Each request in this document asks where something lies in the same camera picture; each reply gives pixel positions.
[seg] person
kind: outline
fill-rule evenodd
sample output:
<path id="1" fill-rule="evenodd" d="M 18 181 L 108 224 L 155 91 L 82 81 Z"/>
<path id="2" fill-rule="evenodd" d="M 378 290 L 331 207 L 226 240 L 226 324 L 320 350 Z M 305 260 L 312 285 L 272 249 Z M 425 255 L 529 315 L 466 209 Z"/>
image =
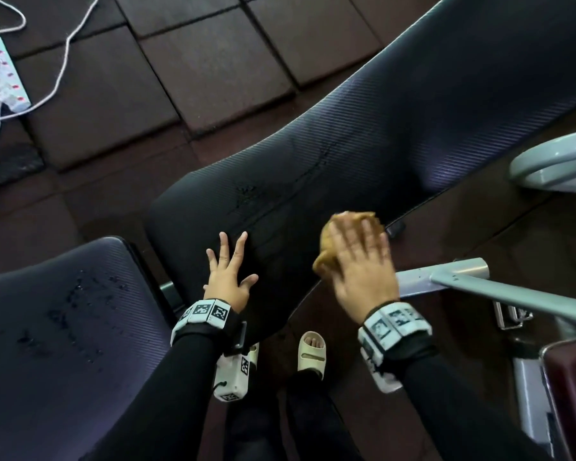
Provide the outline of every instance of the person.
<path id="1" fill-rule="evenodd" d="M 363 224 L 364 239 L 359 238 L 349 218 L 340 217 L 330 228 L 341 272 L 327 271 L 327 277 L 339 304 L 352 320 L 362 324 L 380 305 L 399 300 L 388 238 L 385 234 L 374 236 L 367 221 Z M 211 249 L 207 250 L 210 275 L 204 297 L 222 299 L 236 312 L 246 307 L 250 288 L 258 280 L 257 275 L 251 275 L 237 283 L 246 239 L 247 234 L 243 233 L 232 258 L 225 233 L 220 233 L 218 260 Z M 405 346 L 400 342 L 391 349 L 394 354 L 385 359 L 393 363 L 393 373 L 445 461 L 550 460 L 545 450 L 507 416 L 480 401 L 455 375 L 428 333 L 414 336 L 419 338 L 404 338 Z M 321 337 L 307 337 L 310 350 L 319 350 L 323 344 Z M 176 341 L 121 418 L 97 444 L 90 459 L 196 459 L 215 364 L 221 353 L 219 339 L 212 334 L 190 333 Z M 311 363 L 317 360 L 316 356 L 320 357 L 320 353 L 314 351 L 306 357 L 311 358 Z M 287 415 L 299 456 L 303 461 L 324 457 L 334 461 L 361 460 L 324 390 L 323 371 L 320 365 L 306 365 L 287 383 Z M 285 460 L 276 396 L 257 381 L 256 371 L 250 377 L 247 395 L 229 403 L 224 458 Z M 392 427 L 388 432 L 390 442 Z"/>

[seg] hand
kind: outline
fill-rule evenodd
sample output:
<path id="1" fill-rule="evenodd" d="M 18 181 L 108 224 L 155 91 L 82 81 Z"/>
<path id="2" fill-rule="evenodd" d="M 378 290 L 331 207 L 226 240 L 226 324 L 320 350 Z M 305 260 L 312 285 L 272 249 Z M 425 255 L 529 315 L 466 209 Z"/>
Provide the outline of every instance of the hand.
<path id="1" fill-rule="evenodd" d="M 237 273 L 243 262 L 243 251 L 246 244 L 247 232 L 243 232 L 235 246 L 233 258 L 230 258 L 228 235 L 220 233 L 220 261 L 215 260 L 215 253 L 207 249 L 209 258 L 209 282 L 203 286 L 205 295 L 203 299 L 222 299 L 230 304 L 237 313 L 245 309 L 249 299 L 250 288 L 258 281 L 258 275 L 253 274 L 237 285 Z"/>
<path id="2" fill-rule="evenodd" d="M 377 306 L 399 300 L 399 283 L 392 265 L 386 233 L 373 234 L 371 224 L 363 220 L 364 239 L 359 238 L 349 213 L 330 225 L 333 245 L 341 272 L 327 269 L 339 304 L 350 318 L 362 325 Z"/>

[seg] metal bracket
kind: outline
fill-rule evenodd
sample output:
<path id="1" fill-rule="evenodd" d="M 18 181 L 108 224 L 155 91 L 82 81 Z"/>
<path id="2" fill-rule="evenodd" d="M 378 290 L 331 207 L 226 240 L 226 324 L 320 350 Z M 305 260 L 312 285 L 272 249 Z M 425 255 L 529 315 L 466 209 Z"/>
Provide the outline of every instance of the metal bracket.
<path id="1" fill-rule="evenodd" d="M 528 310 L 519 309 L 513 305 L 502 305 L 499 301 L 493 301 L 492 305 L 495 309 L 497 326 L 501 330 L 514 330 L 516 328 L 522 328 L 523 323 L 533 319 L 533 312 L 529 312 Z"/>

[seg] forearm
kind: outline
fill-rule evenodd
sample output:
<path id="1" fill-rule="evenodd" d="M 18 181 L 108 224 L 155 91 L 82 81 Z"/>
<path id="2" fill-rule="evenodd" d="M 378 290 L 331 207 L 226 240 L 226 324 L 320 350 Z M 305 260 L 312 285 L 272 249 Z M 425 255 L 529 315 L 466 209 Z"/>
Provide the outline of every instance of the forearm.
<path id="1" fill-rule="evenodd" d="M 220 354 L 216 337 L 181 337 L 90 460 L 195 459 Z"/>
<path id="2" fill-rule="evenodd" d="M 510 419 L 484 403 L 441 356 L 408 365 L 398 376 L 445 461 L 550 461 Z"/>

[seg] slipper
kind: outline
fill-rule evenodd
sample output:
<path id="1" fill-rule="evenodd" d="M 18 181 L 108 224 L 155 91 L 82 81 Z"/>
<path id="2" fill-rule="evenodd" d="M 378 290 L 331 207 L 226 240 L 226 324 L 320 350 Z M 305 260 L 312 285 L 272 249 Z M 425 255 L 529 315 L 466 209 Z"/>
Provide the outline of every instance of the slipper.
<path id="1" fill-rule="evenodd" d="M 250 365 L 254 365 L 258 367 L 258 353 L 260 351 L 260 343 L 256 343 L 255 345 L 250 346 L 249 353 L 247 353 L 247 358 L 250 361 Z"/>
<path id="2" fill-rule="evenodd" d="M 306 338 L 313 338 L 322 343 L 322 348 L 314 348 L 305 342 Z M 324 368 L 326 367 L 326 343 L 324 338 L 315 331 L 308 331 L 301 336 L 299 341 L 299 361 L 297 370 L 314 369 L 320 372 L 321 378 L 324 378 Z"/>

